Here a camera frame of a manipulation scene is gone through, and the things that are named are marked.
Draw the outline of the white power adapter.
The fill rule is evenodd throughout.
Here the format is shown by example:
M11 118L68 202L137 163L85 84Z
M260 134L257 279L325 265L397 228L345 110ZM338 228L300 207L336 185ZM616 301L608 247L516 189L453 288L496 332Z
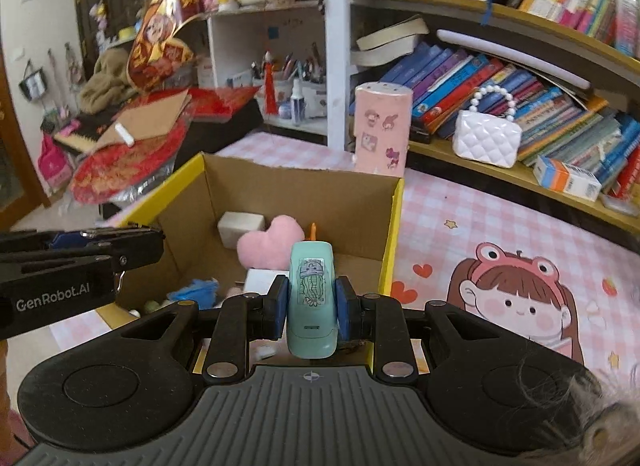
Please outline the white power adapter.
M259 293L267 295L273 281L279 276L288 276L288 271L249 269L243 286L243 293Z

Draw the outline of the yellow cardboard box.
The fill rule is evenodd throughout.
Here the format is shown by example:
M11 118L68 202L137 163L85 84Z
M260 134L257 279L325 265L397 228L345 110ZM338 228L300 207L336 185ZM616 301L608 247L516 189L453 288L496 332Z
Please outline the yellow cardboard box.
M316 315L333 307L339 276L359 293L390 292L401 197L397 177L194 157L128 213L162 230L165 250L125 277L118 305L139 307L194 278L215 278L224 302L178 329L164 312L129 323L108 335L112 356L167 374L193 365L207 341L209 363L262 347L276 365L372 363L371 316L322 354L314 347L330 324Z

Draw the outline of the pink sticker cup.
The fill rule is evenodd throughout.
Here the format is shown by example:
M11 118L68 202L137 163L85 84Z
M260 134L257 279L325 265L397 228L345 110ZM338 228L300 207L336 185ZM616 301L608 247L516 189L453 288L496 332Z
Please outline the pink sticker cup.
M355 170L402 178L411 127L412 91L388 82L355 90Z

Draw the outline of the red gold festive balloon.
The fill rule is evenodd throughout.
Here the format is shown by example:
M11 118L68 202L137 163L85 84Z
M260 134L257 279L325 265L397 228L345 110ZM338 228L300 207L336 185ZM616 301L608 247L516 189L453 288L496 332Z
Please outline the red gold festive balloon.
M150 92L190 62L194 54L178 32L203 13L202 0L151 0L128 58L134 88Z

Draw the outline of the black electric keyboard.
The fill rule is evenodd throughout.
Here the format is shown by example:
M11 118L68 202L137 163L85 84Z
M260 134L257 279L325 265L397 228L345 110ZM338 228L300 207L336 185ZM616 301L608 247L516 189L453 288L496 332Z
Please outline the black electric keyboard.
M84 155L93 150L102 134L111 126L110 116L78 116L53 135L54 143L72 155Z

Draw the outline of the mint green stapler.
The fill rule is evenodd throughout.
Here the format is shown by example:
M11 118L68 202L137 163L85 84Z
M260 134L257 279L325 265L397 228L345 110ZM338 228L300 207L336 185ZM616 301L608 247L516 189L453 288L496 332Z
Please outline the mint green stapler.
M337 347L332 245L326 241L296 243L288 279L288 351L299 359L329 358Z

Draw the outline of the olive green blanket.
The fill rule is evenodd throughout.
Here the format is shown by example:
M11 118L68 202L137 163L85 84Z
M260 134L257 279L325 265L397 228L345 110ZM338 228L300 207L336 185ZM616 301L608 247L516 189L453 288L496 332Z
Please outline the olive green blanket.
M128 79L129 54L124 48L108 48L94 65L93 75L78 94L78 107L84 114L117 105L137 93Z

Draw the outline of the blue crumpled toy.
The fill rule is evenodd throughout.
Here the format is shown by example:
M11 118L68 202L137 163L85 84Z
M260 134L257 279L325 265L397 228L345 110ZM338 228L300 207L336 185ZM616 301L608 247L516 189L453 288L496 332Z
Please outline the blue crumpled toy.
M216 279L198 279L180 288L173 293L168 293L167 299L172 302L193 301L200 310L213 309L217 303L219 283Z

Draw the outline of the orange white medicine box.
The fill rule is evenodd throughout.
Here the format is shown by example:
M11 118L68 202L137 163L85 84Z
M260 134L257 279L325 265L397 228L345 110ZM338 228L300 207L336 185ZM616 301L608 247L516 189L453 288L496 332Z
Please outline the orange white medicine box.
M602 184L591 172L548 157L537 157L533 174L544 189L590 203L598 199L602 189Z

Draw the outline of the white quilted pearl handbag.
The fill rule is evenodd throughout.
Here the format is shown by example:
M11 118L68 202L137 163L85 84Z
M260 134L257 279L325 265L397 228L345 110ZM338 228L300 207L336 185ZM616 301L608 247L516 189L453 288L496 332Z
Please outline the white quilted pearl handbag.
M480 102L484 97L497 95L506 101L506 114L495 116L480 112ZM454 155L486 163L499 168L514 166L522 138L522 128L515 122L515 98L500 85L488 84L478 88L470 106L458 112L452 149Z

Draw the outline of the pink heart plush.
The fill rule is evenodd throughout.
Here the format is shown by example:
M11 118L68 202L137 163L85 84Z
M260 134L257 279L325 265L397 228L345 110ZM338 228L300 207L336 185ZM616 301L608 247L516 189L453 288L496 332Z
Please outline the pink heart plush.
M267 230L244 234L236 251L245 269L287 271L293 246L304 240L305 232L294 218L278 215Z

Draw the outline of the pink checkered table mat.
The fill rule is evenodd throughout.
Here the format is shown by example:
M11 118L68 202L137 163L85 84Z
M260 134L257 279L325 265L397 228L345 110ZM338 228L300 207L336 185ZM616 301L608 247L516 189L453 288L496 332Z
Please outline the pink checkered table mat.
M160 227L165 252L125 275L105 321L122 325L195 278L222 289L243 282L217 230L227 211L315 226L358 293L386 293L413 309L446 300L560 352L579 350L591 371L638 385L637 252L421 172L358 174L345 154L267 133L194 158L125 212L125 222Z

